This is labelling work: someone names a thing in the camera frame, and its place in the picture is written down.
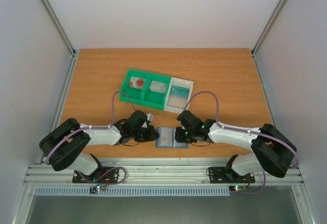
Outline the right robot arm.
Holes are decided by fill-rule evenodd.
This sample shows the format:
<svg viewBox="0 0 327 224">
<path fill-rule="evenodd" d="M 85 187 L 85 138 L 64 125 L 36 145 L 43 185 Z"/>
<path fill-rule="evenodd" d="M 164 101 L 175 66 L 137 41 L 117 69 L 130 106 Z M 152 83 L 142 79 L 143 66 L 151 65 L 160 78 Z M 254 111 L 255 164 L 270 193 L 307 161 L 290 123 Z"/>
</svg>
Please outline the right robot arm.
<svg viewBox="0 0 327 224">
<path fill-rule="evenodd" d="M 223 175 L 231 183 L 255 172 L 265 171 L 283 178 L 297 153 L 296 147 L 273 125 L 245 128 L 222 124 L 213 119 L 201 121 L 190 111 L 178 117 L 175 139 L 180 143 L 225 143 L 250 150 L 247 155 L 233 155 L 226 164 Z"/>
</svg>

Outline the white floral VIP card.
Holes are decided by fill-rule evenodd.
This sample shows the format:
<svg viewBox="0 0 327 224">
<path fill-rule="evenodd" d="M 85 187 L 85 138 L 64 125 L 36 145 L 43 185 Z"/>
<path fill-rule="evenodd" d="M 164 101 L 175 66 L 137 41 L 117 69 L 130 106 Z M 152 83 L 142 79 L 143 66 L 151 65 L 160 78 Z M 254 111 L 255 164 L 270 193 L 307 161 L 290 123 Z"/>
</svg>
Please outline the white floral VIP card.
<svg viewBox="0 0 327 224">
<path fill-rule="evenodd" d="M 160 129 L 159 146 L 171 147 L 173 145 L 173 129 L 163 127 Z"/>
</svg>

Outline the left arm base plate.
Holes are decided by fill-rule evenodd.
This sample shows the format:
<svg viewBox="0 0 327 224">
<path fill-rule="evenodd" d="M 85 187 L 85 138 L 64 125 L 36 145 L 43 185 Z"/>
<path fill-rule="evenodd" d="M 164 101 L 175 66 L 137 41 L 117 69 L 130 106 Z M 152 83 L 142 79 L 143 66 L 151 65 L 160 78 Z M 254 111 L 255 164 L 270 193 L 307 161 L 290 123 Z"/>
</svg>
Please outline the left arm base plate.
<svg viewBox="0 0 327 224">
<path fill-rule="evenodd" d="M 97 184 L 104 184 L 104 183 L 117 183 L 118 177 L 120 176 L 120 170 L 118 167 L 102 167 L 97 169 L 90 175 L 85 175 L 79 171 L 74 171 L 73 174 L 73 183 L 97 183 Z"/>
</svg>

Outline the white translucent bin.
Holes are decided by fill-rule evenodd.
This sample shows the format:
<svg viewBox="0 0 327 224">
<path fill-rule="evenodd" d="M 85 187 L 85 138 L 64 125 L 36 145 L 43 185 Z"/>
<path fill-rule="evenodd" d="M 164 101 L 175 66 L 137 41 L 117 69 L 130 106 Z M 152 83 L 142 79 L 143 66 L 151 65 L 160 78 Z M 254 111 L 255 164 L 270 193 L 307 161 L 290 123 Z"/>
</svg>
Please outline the white translucent bin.
<svg viewBox="0 0 327 224">
<path fill-rule="evenodd" d="M 165 99 L 164 111 L 180 114 L 189 101 L 194 82 L 172 77 Z"/>
</svg>

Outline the teal leather card holder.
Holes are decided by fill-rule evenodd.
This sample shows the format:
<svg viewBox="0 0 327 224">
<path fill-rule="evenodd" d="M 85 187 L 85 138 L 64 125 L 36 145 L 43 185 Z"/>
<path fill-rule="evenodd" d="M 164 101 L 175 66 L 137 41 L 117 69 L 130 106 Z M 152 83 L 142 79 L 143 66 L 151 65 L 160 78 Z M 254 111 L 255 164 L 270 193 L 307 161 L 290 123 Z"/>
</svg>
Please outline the teal leather card holder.
<svg viewBox="0 0 327 224">
<path fill-rule="evenodd" d="M 159 127 L 156 130 L 159 133 L 159 138 L 155 140 L 156 148 L 174 148 L 187 149 L 188 143 L 178 143 L 175 139 L 175 128 Z"/>
</svg>

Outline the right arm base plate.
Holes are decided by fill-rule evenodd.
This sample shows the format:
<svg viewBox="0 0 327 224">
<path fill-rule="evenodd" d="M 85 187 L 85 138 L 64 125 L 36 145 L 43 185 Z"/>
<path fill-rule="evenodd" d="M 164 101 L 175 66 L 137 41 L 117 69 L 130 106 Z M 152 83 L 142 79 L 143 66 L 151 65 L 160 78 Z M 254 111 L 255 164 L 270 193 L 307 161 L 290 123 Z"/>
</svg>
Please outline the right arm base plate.
<svg viewBox="0 0 327 224">
<path fill-rule="evenodd" d="M 238 175 L 231 168 L 227 167 L 209 167 L 206 170 L 206 175 L 209 177 L 211 184 L 255 183 L 255 178 L 251 176 L 250 173 Z"/>
</svg>

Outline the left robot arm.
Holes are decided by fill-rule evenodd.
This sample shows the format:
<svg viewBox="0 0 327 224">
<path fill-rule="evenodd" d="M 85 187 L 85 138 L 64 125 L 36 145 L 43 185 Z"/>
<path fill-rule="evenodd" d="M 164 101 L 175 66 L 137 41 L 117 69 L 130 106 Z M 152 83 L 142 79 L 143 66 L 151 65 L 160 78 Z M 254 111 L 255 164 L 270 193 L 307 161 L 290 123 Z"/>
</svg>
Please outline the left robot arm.
<svg viewBox="0 0 327 224">
<path fill-rule="evenodd" d="M 137 143 L 155 141 L 159 133 L 151 125 L 152 118 L 152 114 L 141 110 L 106 126 L 85 125 L 70 118 L 45 136 L 39 148 L 46 157 L 45 162 L 55 171 L 70 168 L 91 182 L 98 182 L 104 168 L 95 155 L 83 153 L 84 148 L 90 145 L 126 145 L 130 140 Z"/>
</svg>

